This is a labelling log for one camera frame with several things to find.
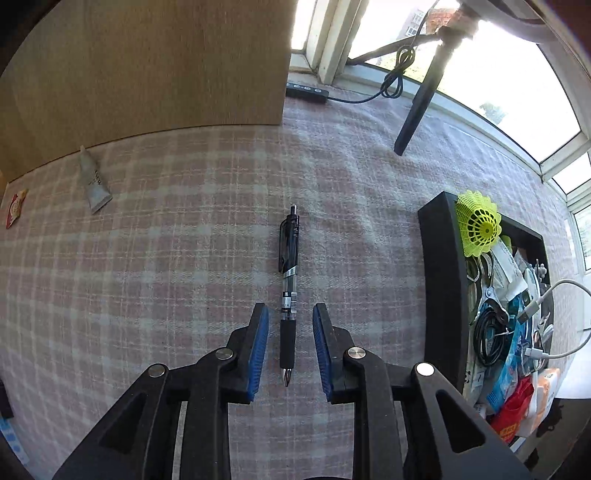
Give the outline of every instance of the white cable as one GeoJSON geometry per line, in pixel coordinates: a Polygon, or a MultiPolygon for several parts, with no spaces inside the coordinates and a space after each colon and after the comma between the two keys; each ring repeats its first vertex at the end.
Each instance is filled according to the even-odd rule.
{"type": "MultiPolygon", "coordinates": [[[[540,305],[542,305],[542,302],[548,297],[548,295],[550,295],[552,290],[554,290],[556,287],[558,287],[558,285],[563,284],[563,283],[570,283],[571,285],[576,285],[576,286],[578,286],[578,288],[581,288],[582,290],[584,290],[587,293],[587,295],[589,295],[591,297],[591,290],[589,290],[587,287],[585,287],[585,285],[580,284],[579,282],[577,282],[575,280],[571,280],[569,278],[564,278],[562,280],[558,280],[558,282],[556,282],[554,285],[552,285],[539,299],[537,299],[536,301],[532,301],[525,308],[524,313],[528,317],[532,317],[533,314],[540,309],[540,305]]],[[[548,353],[545,353],[543,350],[541,350],[539,348],[526,348],[525,354],[526,354],[526,356],[529,356],[530,358],[533,358],[533,359],[555,360],[557,358],[563,358],[565,356],[569,356],[569,355],[572,355],[573,353],[578,352],[579,350],[581,350],[581,348],[583,348],[585,345],[587,345],[589,339],[591,339],[591,332],[589,333],[589,335],[587,336],[587,339],[583,343],[581,343],[577,348],[573,348],[572,350],[570,350],[566,353],[560,353],[557,355],[549,355],[548,353]]]]}

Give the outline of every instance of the power strip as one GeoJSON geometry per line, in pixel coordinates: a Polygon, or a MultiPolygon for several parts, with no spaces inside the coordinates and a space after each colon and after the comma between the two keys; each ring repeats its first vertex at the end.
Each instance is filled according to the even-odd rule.
{"type": "Polygon", "coordinates": [[[323,90],[300,83],[287,82],[285,84],[285,96],[299,98],[313,103],[326,103],[330,95],[328,90],[323,90]]]}

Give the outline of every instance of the window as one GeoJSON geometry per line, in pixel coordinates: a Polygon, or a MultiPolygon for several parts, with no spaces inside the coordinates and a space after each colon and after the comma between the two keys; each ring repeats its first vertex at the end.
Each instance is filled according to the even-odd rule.
{"type": "Polygon", "coordinates": [[[585,270],[591,269],[591,206],[574,214],[577,222],[581,245],[583,247],[583,257],[585,258],[585,270]]]}
{"type": "MultiPolygon", "coordinates": [[[[401,27],[406,32],[405,22],[413,9],[426,11],[431,3],[370,0],[349,57],[397,40],[401,27]]],[[[443,25],[458,6],[454,0],[441,0],[429,16],[443,25]]],[[[436,48],[436,42],[417,47],[415,62],[406,75],[422,82],[436,48]]],[[[389,70],[394,67],[395,54],[369,63],[389,70]]],[[[490,22],[481,21],[474,39],[464,40],[454,52],[439,91],[491,121],[538,162],[580,131],[570,102],[538,46],[490,22]]]]}
{"type": "Polygon", "coordinates": [[[589,153],[576,159],[564,170],[554,175],[554,180],[565,193],[572,192],[576,187],[591,179],[589,153]]]}
{"type": "Polygon", "coordinates": [[[316,0],[298,0],[294,31],[291,36],[292,50],[301,51],[305,49],[315,4],[316,0]]]}

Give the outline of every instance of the blue gripper pad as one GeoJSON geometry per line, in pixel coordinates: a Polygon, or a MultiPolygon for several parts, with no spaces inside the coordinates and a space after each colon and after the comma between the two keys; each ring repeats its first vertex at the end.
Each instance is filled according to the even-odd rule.
{"type": "Polygon", "coordinates": [[[248,389],[246,394],[253,401],[261,382],[262,363],[265,360],[267,336],[269,335],[269,309],[263,308],[261,319],[256,329],[255,341],[252,345],[251,357],[248,360],[248,389]]]}
{"type": "Polygon", "coordinates": [[[324,329],[320,321],[318,308],[314,308],[312,314],[312,329],[314,331],[314,343],[316,344],[316,355],[318,356],[318,367],[320,369],[320,380],[322,381],[322,390],[326,395],[326,401],[332,399],[332,382],[330,379],[330,355],[324,336],[324,329]]]}

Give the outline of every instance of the yellow shuttlecock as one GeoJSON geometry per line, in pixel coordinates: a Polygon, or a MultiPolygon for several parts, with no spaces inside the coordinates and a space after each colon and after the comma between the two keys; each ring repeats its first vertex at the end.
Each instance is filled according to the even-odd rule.
{"type": "Polygon", "coordinates": [[[482,193],[468,190],[457,198],[456,215],[464,256],[479,257],[490,252],[501,234],[501,214],[496,204],[482,193]]]}

